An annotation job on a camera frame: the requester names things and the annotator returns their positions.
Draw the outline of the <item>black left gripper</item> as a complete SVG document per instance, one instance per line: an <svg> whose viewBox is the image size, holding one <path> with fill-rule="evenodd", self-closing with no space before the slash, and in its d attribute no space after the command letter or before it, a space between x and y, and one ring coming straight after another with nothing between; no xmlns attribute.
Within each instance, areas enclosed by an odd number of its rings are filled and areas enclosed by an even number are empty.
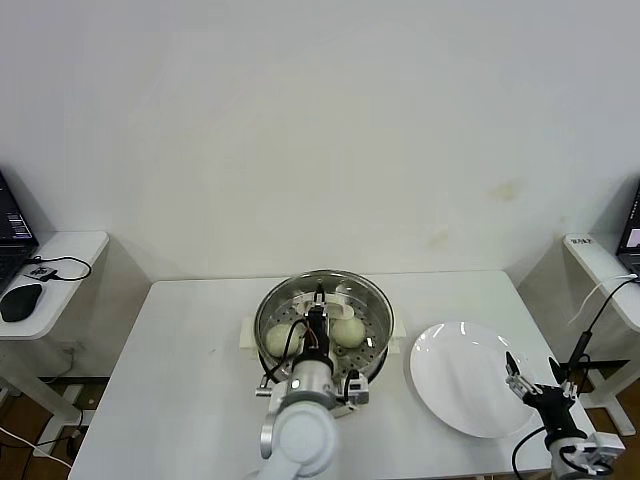
<svg viewBox="0 0 640 480"><path fill-rule="evenodd" d="M314 306L306 314L307 329L304 337L304 354L327 357L330 350L330 340L327 333L328 320L322 282L318 282L316 285L313 303Z"/></svg>

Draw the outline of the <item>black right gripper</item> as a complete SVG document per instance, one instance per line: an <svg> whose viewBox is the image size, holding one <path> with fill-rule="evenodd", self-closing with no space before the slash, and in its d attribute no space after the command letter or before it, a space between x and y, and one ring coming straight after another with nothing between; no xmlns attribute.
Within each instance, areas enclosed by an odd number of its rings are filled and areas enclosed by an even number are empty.
<svg viewBox="0 0 640 480"><path fill-rule="evenodd" d="M548 358L551 372L558 386L536 385L533 393L531 383L521 375L518 362L509 351L505 352L507 378L510 390L522 398L525 405L535 409L546 431L545 443L554 443L566 438L579 438L570 409L575 404L578 385L570 378L570 373L553 357Z"/></svg>

